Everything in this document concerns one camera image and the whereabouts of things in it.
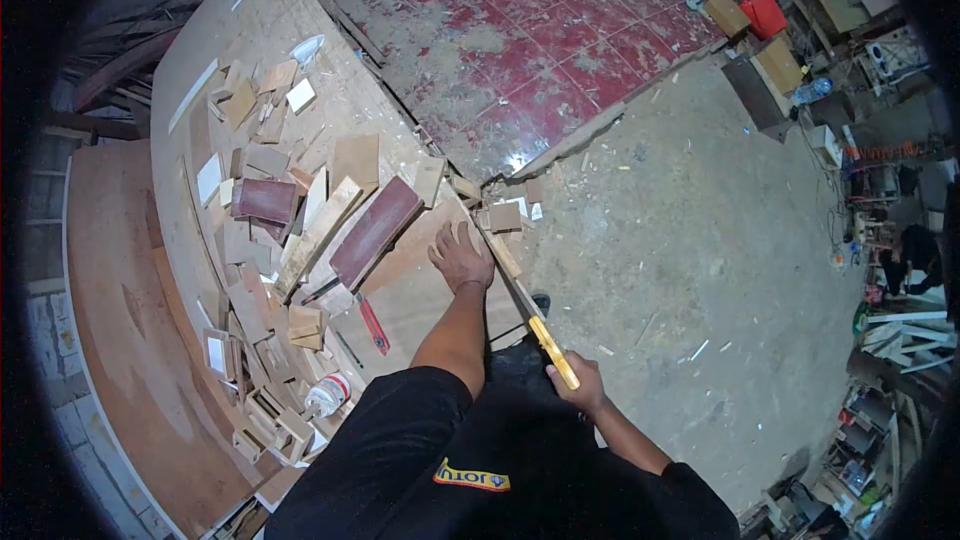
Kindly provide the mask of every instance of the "water bottle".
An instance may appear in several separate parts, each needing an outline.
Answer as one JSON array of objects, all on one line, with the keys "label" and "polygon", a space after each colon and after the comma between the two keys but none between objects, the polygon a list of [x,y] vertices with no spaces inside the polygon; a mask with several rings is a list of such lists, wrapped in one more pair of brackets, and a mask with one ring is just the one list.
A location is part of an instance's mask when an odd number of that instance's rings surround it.
[{"label": "water bottle", "polygon": [[351,396],[351,384],[339,373],[332,373],[321,379],[307,392],[303,405],[309,408],[319,404],[318,417],[330,417]]},{"label": "water bottle", "polygon": [[793,90],[793,98],[799,104],[810,104],[830,94],[831,90],[834,90],[834,81],[829,77],[821,77],[813,80],[812,84],[806,84],[800,86],[797,90]]}]

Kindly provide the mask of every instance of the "yellow saw handle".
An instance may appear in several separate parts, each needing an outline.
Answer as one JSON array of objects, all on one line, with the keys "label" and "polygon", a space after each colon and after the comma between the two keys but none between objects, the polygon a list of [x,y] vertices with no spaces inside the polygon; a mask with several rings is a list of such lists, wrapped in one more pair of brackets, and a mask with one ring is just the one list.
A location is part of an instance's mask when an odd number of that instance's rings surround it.
[{"label": "yellow saw handle", "polygon": [[530,328],[536,334],[537,339],[540,341],[540,346],[543,347],[543,350],[546,351],[546,354],[550,356],[550,361],[553,362],[553,366],[557,368],[559,375],[563,377],[563,381],[566,382],[566,387],[570,390],[577,390],[580,388],[580,379],[577,378],[577,374],[573,373],[573,368],[570,367],[570,363],[567,362],[567,359],[564,357],[564,353],[561,352],[560,347],[557,346],[557,343],[553,341],[553,336],[550,335],[550,332],[546,330],[544,322],[541,321],[541,318],[534,315],[530,317]]}]

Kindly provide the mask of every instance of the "person's right hand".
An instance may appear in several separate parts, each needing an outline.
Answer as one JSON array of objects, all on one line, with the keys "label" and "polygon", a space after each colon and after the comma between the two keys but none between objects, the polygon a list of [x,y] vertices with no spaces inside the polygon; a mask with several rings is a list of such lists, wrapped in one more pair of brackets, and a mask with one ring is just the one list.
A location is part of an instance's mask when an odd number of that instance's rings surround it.
[{"label": "person's right hand", "polygon": [[477,252],[466,221],[457,226],[457,237],[453,236],[450,222],[444,223],[437,232],[436,243],[437,249],[427,246],[426,254],[430,263],[443,274],[450,292],[457,294],[464,284],[470,282],[486,290],[494,282],[494,255],[482,237]]},{"label": "person's right hand", "polygon": [[554,365],[546,366],[546,374],[550,376],[553,388],[557,389],[561,399],[573,403],[577,409],[593,418],[603,407],[607,398],[603,389],[603,379],[600,378],[600,365],[595,360],[583,358],[576,351],[566,351],[563,356],[566,357],[566,362],[570,364],[573,373],[577,374],[580,387],[576,390],[568,388],[564,376],[560,375]]}]

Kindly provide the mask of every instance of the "red utility knife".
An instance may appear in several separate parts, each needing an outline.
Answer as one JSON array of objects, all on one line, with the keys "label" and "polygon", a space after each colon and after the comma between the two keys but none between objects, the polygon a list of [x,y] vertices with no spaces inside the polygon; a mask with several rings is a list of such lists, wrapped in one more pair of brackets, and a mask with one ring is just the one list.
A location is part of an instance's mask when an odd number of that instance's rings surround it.
[{"label": "red utility knife", "polygon": [[366,329],[369,330],[369,335],[373,339],[373,345],[376,346],[376,350],[380,351],[381,355],[386,356],[387,351],[390,350],[390,340],[387,339],[387,334],[384,333],[383,328],[380,327],[380,322],[377,320],[377,316],[374,315],[370,301],[360,292],[356,293],[356,297],[360,303],[360,315],[363,316]]}]

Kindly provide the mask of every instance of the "red painted floor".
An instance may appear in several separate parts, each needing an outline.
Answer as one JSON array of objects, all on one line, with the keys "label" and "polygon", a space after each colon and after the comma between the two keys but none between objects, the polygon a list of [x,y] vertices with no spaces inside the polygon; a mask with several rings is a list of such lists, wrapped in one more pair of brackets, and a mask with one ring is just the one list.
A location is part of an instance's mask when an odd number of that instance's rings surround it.
[{"label": "red painted floor", "polygon": [[684,0],[336,0],[462,174],[513,174],[723,36]]}]

